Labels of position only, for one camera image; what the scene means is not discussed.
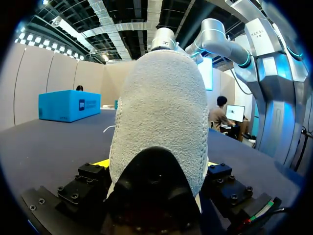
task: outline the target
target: desk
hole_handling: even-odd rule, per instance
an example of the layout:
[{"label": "desk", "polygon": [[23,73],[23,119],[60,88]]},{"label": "desk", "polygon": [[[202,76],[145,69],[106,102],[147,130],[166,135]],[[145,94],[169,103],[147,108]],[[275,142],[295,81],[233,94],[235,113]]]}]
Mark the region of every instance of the desk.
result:
[{"label": "desk", "polygon": [[[15,195],[40,185],[56,193],[57,186],[74,179],[82,164],[107,159],[114,128],[103,130],[114,120],[115,110],[102,110],[73,123],[34,120],[0,132],[1,166]],[[254,197],[266,192],[281,198],[282,206],[293,204],[303,184],[302,177],[273,158],[213,130],[208,156],[232,167],[240,182],[253,187]],[[227,228],[228,220],[218,216]],[[266,228],[270,230],[282,216],[275,215]]]}]

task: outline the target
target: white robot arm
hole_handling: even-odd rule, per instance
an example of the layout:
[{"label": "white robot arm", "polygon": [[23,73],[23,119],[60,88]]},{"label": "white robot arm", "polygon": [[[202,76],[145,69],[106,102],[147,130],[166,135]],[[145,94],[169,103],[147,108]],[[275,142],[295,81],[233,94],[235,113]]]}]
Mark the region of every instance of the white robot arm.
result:
[{"label": "white robot arm", "polygon": [[[175,41],[174,33],[168,28],[157,30],[151,50],[157,49],[182,51]],[[202,21],[199,35],[185,51],[197,64],[203,61],[201,56],[203,51],[226,57],[242,68],[246,68],[251,62],[250,53],[238,43],[227,39],[224,25],[216,19]]]}]

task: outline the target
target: white partition wall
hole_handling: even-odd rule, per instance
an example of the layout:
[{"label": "white partition wall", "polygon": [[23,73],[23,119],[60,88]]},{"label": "white partition wall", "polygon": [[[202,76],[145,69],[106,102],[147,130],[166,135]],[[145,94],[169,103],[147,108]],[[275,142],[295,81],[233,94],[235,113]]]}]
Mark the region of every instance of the white partition wall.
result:
[{"label": "white partition wall", "polygon": [[74,90],[82,85],[85,92],[101,93],[104,65],[88,61],[79,61],[76,69]]},{"label": "white partition wall", "polygon": [[49,72],[47,92],[72,90],[77,65],[76,59],[55,53]]},{"label": "white partition wall", "polygon": [[227,104],[235,104],[235,79],[228,74],[220,71],[221,76],[221,92],[227,98]]},{"label": "white partition wall", "polygon": [[14,126],[14,88],[26,45],[14,43],[2,64],[0,74],[0,131]]},{"label": "white partition wall", "polygon": [[15,88],[15,124],[38,118],[38,95],[45,93],[54,52],[28,46],[21,61]]},{"label": "white partition wall", "polygon": [[213,90],[206,91],[206,98],[208,101],[209,109],[214,108],[216,104],[216,99],[221,94],[221,71],[213,68]]},{"label": "white partition wall", "polygon": [[125,78],[133,69],[136,61],[105,65],[101,88],[101,105],[114,104],[119,99]]},{"label": "white partition wall", "polygon": [[[229,76],[231,76],[232,78],[234,78],[234,76],[232,75],[230,70],[225,71],[224,73],[228,74]],[[241,105],[245,107],[245,117],[248,120],[251,120],[251,112],[252,112],[252,94],[251,93],[249,87],[247,87],[247,85],[245,83],[243,83],[242,81],[240,81],[237,78],[237,81],[240,85],[240,87],[248,94],[245,94],[241,91],[240,87],[238,86],[238,84],[235,82],[235,105]]]}]

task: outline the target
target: monitor screen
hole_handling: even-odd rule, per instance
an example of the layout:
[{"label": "monitor screen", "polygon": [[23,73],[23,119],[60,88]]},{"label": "monitor screen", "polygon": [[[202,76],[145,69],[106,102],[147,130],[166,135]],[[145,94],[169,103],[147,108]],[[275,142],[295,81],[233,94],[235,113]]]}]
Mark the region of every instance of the monitor screen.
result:
[{"label": "monitor screen", "polygon": [[244,121],[245,107],[238,105],[227,105],[226,117],[233,121]]}]

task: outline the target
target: man sitting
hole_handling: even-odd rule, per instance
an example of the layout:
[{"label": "man sitting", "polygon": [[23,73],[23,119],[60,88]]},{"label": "man sitting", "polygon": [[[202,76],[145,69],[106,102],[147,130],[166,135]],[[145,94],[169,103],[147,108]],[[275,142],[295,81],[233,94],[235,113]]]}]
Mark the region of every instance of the man sitting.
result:
[{"label": "man sitting", "polygon": [[224,105],[227,103],[227,98],[225,96],[219,96],[217,98],[217,106],[210,110],[209,122],[214,122],[214,129],[220,131],[221,124],[234,126],[235,123],[230,121],[223,110]]}]

